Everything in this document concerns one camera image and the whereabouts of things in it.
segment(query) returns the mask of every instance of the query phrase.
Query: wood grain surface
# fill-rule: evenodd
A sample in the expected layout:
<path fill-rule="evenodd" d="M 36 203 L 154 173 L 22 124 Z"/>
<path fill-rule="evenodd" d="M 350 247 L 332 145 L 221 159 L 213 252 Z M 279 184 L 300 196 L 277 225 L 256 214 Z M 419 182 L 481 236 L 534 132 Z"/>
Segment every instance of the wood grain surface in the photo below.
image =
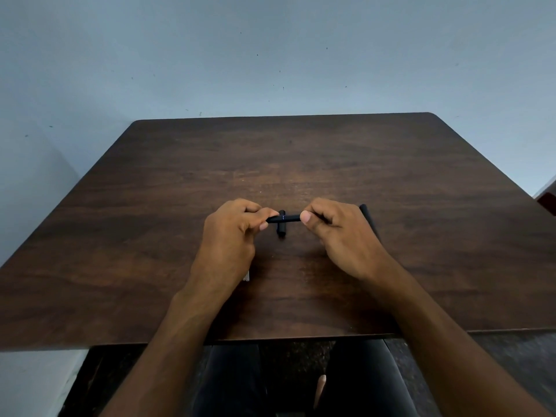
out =
<path fill-rule="evenodd" d="M 316 196 L 366 203 L 464 329 L 556 328 L 556 221 L 435 115 L 142 120 L 0 270 L 0 348 L 147 342 L 209 213 Z M 207 342 L 397 332 L 301 223 L 256 248 Z"/>

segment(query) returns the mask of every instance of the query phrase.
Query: dark floor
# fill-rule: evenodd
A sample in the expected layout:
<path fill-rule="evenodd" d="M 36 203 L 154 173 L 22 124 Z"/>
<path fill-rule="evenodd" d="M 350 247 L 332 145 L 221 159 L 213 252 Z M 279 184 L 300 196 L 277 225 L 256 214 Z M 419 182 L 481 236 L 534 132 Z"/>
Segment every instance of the dark floor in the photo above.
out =
<path fill-rule="evenodd" d="M 556 334 L 477 335 L 474 338 L 527 391 L 556 414 Z M 407 344 L 397 339 L 386 343 L 419 414 L 439 416 Z M 316 381 L 324 373 L 332 345 L 332 341 L 260 344 L 262 370 L 277 412 L 303 411 L 311 407 Z M 204 349 L 189 398 L 195 395 L 210 348 Z M 143 349 L 143 345 L 92 348 L 59 417 L 99 415 Z"/>

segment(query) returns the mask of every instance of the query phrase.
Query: pants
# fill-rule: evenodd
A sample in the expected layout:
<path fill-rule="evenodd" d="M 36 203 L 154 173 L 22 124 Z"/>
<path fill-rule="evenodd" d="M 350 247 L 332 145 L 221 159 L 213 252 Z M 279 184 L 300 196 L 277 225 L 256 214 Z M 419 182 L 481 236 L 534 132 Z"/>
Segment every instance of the pants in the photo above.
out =
<path fill-rule="evenodd" d="M 193 404 L 193 416 L 240 415 L 275 415 L 261 375 L 259 347 L 214 346 Z M 418 414 L 384 341 L 342 339 L 330 352 L 326 385 L 315 415 Z"/>

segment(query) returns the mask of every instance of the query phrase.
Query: brown table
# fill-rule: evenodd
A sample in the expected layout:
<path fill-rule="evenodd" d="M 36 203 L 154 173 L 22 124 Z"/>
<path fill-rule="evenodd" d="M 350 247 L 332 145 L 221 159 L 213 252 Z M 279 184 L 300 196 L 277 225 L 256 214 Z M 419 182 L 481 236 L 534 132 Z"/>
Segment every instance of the brown table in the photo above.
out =
<path fill-rule="evenodd" d="M 0 270 L 0 348 L 147 342 L 206 215 L 315 196 L 366 203 L 464 329 L 556 328 L 556 221 L 435 115 L 143 120 Z M 256 246 L 208 342 L 396 333 L 302 224 Z"/>

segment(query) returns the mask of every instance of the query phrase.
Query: forearm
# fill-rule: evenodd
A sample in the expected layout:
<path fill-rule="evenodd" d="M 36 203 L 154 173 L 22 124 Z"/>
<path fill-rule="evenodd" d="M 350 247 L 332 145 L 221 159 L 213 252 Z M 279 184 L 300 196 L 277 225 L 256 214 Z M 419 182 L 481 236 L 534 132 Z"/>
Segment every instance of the forearm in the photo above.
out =
<path fill-rule="evenodd" d="M 550 415 L 407 277 L 391 311 L 443 415 Z"/>
<path fill-rule="evenodd" d="M 187 286 L 177 293 L 155 336 L 102 417 L 175 416 L 218 309 Z"/>

